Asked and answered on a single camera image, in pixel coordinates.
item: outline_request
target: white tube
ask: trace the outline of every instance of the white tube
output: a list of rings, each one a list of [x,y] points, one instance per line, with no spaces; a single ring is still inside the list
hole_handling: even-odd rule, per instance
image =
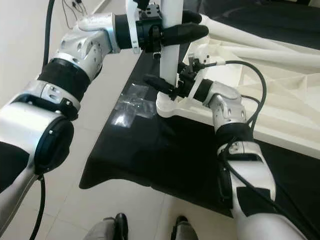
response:
[[[182,23],[183,0],[161,0],[162,25],[169,28]],[[176,86],[179,45],[162,47],[160,77]]]
[[[210,35],[218,36],[220,38],[229,40],[230,42],[240,43],[261,49],[281,50],[284,52],[292,53],[296,52],[271,40],[253,35],[246,31],[239,30],[235,27],[223,24],[221,22],[211,20],[205,15],[202,15],[201,24],[206,25],[209,28]]]
[[[320,55],[237,46],[224,46],[223,48],[233,52],[241,58],[320,69]]]

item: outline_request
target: white wall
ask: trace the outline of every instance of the white wall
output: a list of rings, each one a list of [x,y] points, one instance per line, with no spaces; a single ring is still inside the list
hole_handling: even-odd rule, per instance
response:
[[[83,0],[91,13],[102,0]],[[0,0],[0,107],[41,71],[48,0]],[[73,25],[73,14],[67,13]],[[50,55],[69,29],[62,1],[53,9]]]

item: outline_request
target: white stand base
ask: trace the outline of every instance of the white stand base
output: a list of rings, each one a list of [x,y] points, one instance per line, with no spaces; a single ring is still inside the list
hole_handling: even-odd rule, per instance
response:
[[[206,19],[205,24],[215,27],[214,21],[210,21]],[[219,40],[219,36],[213,36],[213,33],[221,31],[212,33],[210,27],[210,36],[193,42],[183,62],[189,64],[188,55],[194,54],[202,63],[204,60],[206,63],[244,60],[255,65],[267,83],[267,99],[254,129],[255,139],[320,159],[320,51],[267,39],[261,41],[260,37],[252,47],[256,37],[252,34],[248,38],[250,46],[240,44],[237,34],[229,34],[233,39],[226,40],[223,36],[224,40]],[[223,34],[233,31],[229,26],[223,29]],[[214,66],[199,75],[195,85],[201,79],[210,79],[232,86],[241,94],[261,98],[259,78],[248,67],[237,64]],[[171,101],[167,95],[159,93],[156,100],[158,114],[164,118],[181,116],[212,126],[212,111],[193,99],[194,94],[193,89],[189,97]],[[257,104],[245,98],[242,104],[249,118],[256,111]]]

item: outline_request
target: black cable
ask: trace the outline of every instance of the black cable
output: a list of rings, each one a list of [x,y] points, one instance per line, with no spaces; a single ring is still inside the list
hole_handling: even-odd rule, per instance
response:
[[[82,6],[83,6],[83,8],[84,8],[85,14],[88,15],[88,12],[87,12],[87,9],[86,9],[86,6],[85,6],[84,2],[82,1],[81,3],[82,3]]]
[[[289,200],[291,205],[294,207],[296,212],[303,218],[305,223],[311,228],[317,235],[320,236],[320,231],[316,228],[316,226],[309,220],[309,218],[305,215],[305,213],[300,209],[300,207],[295,203],[289,192],[282,186],[281,183],[275,180],[276,186],[283,192],[284,196]]]
[[[43,54],[42,69],[44,69],[44,67],[48,64],[48,60],[49,60],[50,29],[51,29],[51,18],[52,18],[52,11],[54,9],[54,4],[55,4],[55,0],[49,0],[48,9],[46,11],[44,54]]]
[[[84,10],[83,10],[83,8],[81,7],[81,5],[80,5],[79,3],[76,3],[76,2],[73,1],[73,2],[72,2],[72,7],[74,7],[74,9],[75,9],[78,13],[81,13],[82,16],[85,15]]]
[[[46,203],[46,182],[45,182],[45,177],[42,175],[39,177],[39,181],[41,184],[41,200],[40,200],[40,207],[39,207],[39,212],[38,216],[36,217],[36,222],[32,231],[32,234],[29,238],[29,240],[35,240],[37,233],[40,228],[41,220],[44,215],[44,210],[45,210],[45,203]]]
[[[241,97],[255,101],[255,102],[258,104],[258,106],[261,104],[261,102],[260,102],[258,99],[256,99],[255,97],[253,97],[253,96],[247,96],[247,95],[243,95],[243,94],[242,94]],[[256,115],[255,115],[256,112],[257,112],[257,110],[256,110],[256,111],[254,112],[254,114],[248,119],[248,121],[247,121],[248,124],[250,124],[250,123],[254,120],[254,118],[255,118],[255,119],[257,118]]]
[[[284,208],[282,208],[280,205],[278,205],[277,203],[275,203],[273,200],[271,200],[270,198],[266,197],[264,194],[262,194],[258,189],[256,189],[250,182],[248,182],[246,179],[244,179],[228,162],[227,159],[227,154],[228,154],[228,149],[231,147],[231,145],[235,142],[235,138],[233,138],[225,147],[225,149],[223,150],[223,163],[225,165],[225,167],[233,174],[235,175],[246,187],[248,187],[251,191],[253,191],[254,193],[256,193],[262,200],[264,200],[266,203],[268,203],[269,205],[271,205],[275,210],[277,210],[278,213],[282,214],[283,216],[285,216],[289,221],[291,221],[296,228],[298,228],[302,234],[308,239],[308,240],[319,240],[320,239],[320,235],[317,233],[316,229],[312,229],[313,230],[313,234],[310,233],[308,230],[306,230],[306,228],[294,217],[292,216],[290,213],[288,213]]]
[[[258,99],[256,99],[255,97],[252,96],[247,96],[247,95],[241,95],[243,98],[248,98],[251,99],[253,101],[255,101],[258,106],[257,109],[255,111],[255,113],[251,116],[251,118],[247,121],[247,123],[249,124],[250,122],[252,122],[251,125],[251,129],[252,132],[255,128],[255,124],[257,122],[258,119],[258,115],[262,109],[262,107],[265,104],[266,98],[267,98],[267,84],[266,84],[266,80],[264,78],[264,76],[262,75],[262,73],[251,63],[245,62],[245,61],[240,61],[240,60],[230,60],[230,61],[226,61],[225,64],[241,64],[241,65],[245,65],[249,68],[251,68],[252,70],[254,70],[257,75],[260,78],[261,84],[262,84],[262,97],[261,97],[261,101],[259,101]],[[213,67],[216,66],[217,63],[210,63],[210,64],[205,64],[204,67],[208,68],[208,67]],[[288,213],[284,208],[282,208],[280,205],[278,205],[277,203],[275,203],[273,200],[267,198],[265,195],[263,195],[258,189],[256,189],[251,183],[249,183],[248,181],[246,181],[228,162],[227,160],[227,154],[228,154],[228,149],[231,147],[231,145],[233,144],[233,142],[235,141],[235,139],[231,140],[231,142],[229,142],[226,146],[226,148],[223,151],[223,162],[224,165],[227,169],[229,169],[229,171],[231,173],[233,173],[246,187],[248,187],[249,189],[251,189],[253,192],[255,192],[258,196],[260,196],[264,201],[266,201],[268,204],[270,204],[273,208],[275,208],[280,214],[284,215],[287,219],[289,219],[303,234],[305,237],[307,237],[309,240],[313,240],[313,239],[320,239],[320,232],[319,230],[309,221],[309,219],[304,215],[304,213],[300,210],[300,208],[297,206],[297,204],[293,201],[293,199],[291,198],[291,196],[288,194],[288,192],[283,188],[280,187],[282,189],[282,191],[284,192],[284,194],[286,195],[286,197],[289,199],[289,201],[291,202],[291,204],[294,206],[294,208],[297,210],[297,212],[301,215],[301,217],[304,220],[304,223],[308,225],[308,228],[313,232],[313,234],[311,234],[295,217],[293,217],[290,213]]]
[[[72,7],[70,7],[70,6],[66,3],[66,0],[61,0],[61,2],[62,2],[62,8],[63,8],[63,12],[64,12],[64,17],[65,17],[66,25],[67,25],[68,29],[71,30],[72,27],[70,27],[69,22],[68,22],[68,17],[67,17],[65,5],[72,11],[72,13],[73,13],[76,21],[78,21],[77,15],[76,15],[75,11],[72,9]]]
[[[262,84],[262,97],[261,97],[261,101],[260,103],[258,104],[258,107],[255,111],[255,113],[251,116],[251,118],[248,120],[248,122],[252,122],[251,124],[251,129],[252,129],[252,132],[254,131],[255,129],[255,125],[256,125],[256,122],[257,122],[257,119],[258,119],[258,115],[261,111],[261,109],[263,108],[264,104],[265,104],[265,101],[266,101],[266,98],[267,98],[267,83],[266,83],[266,80],[263,76],[263,74],[259,71],[258,68],[256,68],[254,65],[252,65],[251,63],[249,62],[246,62],[246,61],[241,61],[241,60],[228,60],[225,62],[225,64],[240,64],[240,65],[245,65],[249,68],[251,68],[253,71],[256,72],[256,74],[259,76],[260,78],[260,81],[261,81],[261,84]],[[205,64],[204,67],[205,68],[209,68],[209,67],[213,67],[213,66],[216,66],[217,63],[216,62],[213,62],[213,63],[209,63],[209,64]]]

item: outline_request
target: person's leg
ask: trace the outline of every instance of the person's leg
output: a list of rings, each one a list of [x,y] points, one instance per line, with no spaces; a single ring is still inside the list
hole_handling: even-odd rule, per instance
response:
[[[173,227],[171,240],[199,240],[196,231],[185,216],[179,216]]]
[[[107,217],[91,228],[83,240],[128,240],[128,221],[123,213]]]
[[[105,218],[91,228],[83,240],[113,240],[116,230],[116,221],[113,217]]]

